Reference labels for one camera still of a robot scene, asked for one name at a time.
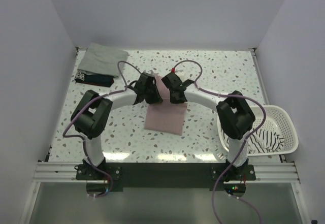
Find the pink tank top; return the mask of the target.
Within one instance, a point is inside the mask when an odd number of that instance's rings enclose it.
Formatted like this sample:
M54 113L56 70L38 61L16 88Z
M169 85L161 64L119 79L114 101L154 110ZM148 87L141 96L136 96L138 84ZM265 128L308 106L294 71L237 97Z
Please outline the pink tank top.
M187 103L172 104L170 92L162 82L162 77L158 74L154 76L162 102L148 106L144 129L182 135Z

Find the striped black white tank top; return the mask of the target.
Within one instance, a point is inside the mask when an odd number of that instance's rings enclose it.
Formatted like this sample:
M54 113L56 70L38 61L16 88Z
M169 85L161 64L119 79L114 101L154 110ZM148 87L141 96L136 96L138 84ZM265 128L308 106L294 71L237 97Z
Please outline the striped black white tank top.
M247 140L249 154L279 152L284 148L284 137L274 131L259 129Z

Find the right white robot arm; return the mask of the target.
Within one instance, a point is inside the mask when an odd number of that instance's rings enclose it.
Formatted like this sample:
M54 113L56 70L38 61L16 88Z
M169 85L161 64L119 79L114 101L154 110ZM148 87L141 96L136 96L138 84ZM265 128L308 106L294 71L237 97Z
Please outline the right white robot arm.
M255 115L239 91L222 94L198 87L192 80L185 80L170 72L162 82L170 92L172 104L185 102L196 103L217 112L222 131L229 140L229 152L226 174L230 179L237 180L244 174L243 165L248 159L247 138L255 122Z

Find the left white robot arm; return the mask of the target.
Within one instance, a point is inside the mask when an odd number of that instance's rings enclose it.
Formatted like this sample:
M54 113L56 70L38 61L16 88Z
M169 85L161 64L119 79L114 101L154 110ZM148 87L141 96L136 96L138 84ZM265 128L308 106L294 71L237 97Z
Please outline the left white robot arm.
M70 127L74 127L83 141L85 161L89 164L87 173L93 179L101 179L105 174L105 161L102 152L101 134L105 130L112 110L133 106L145 101L148 104L159 104L163 100L158 92L155 76L141 73L138 80L130 83L124 90L109 94L88 90L84 93L71 116L71 122L63 133L64 137Z

